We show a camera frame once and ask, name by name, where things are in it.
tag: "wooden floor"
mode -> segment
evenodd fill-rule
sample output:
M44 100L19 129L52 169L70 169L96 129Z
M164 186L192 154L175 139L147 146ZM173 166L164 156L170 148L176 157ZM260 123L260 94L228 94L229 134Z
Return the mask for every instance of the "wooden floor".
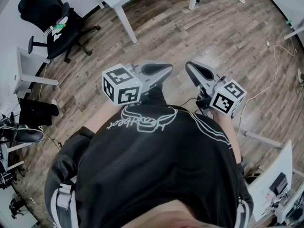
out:
M169 104L181 105L198 93L184 69L188 60L209 64L221 75L235 79L250 98L274 80L274 45L293 53L291 40L283 41L290 29L270 0L246 0L246 4L238 0L201 0L194 11L188 10L189 2L133 0L126 4L123 8L138 39L135 45L112 9L105 8L93 14L87 26L100 25L101 30L82 40L87 49L93 50L92 56L86 56L75 46L70 64L63 62L62 55L46 70L46 77L57 79L60 84L43 86L40 100L50 103L55 98L61 110L53 126L46 128L47 133L64 143L79 129L105 102L101 74L117 63L136 63L144 59L170 62L174 69L164 84L164 95ZM303 171L304 100L297 69L304 71L304 54L295 38L293 42L297 50L294 57L281 48L275 49L279 70L276 82L248 103L241 127L279 142L291 139L294 168ZM35 85L29 99L37 100L39 90L40 85ZM190 111L196 109L193 100L185 106ZM233 120L236 129L242 107ZM249 141L241 134L238 140L251 169L276 155L276 151ZM50 216L44 211L43 193L49 165L57 152L53 142L46 140L21 153L26 176L19 176L16 188L41 221L41 227L51 227Z

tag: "black t-shirt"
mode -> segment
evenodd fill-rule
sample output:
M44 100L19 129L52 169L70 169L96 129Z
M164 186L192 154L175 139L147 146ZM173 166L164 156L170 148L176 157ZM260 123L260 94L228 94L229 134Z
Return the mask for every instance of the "black t-shirt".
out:
M65 144L87 145L75 161L80 228L120 228L172 200L189 205L198 220L228 228L239 197L252 210L231 144L208 117L171 106L129 106L88 136L80 131Z

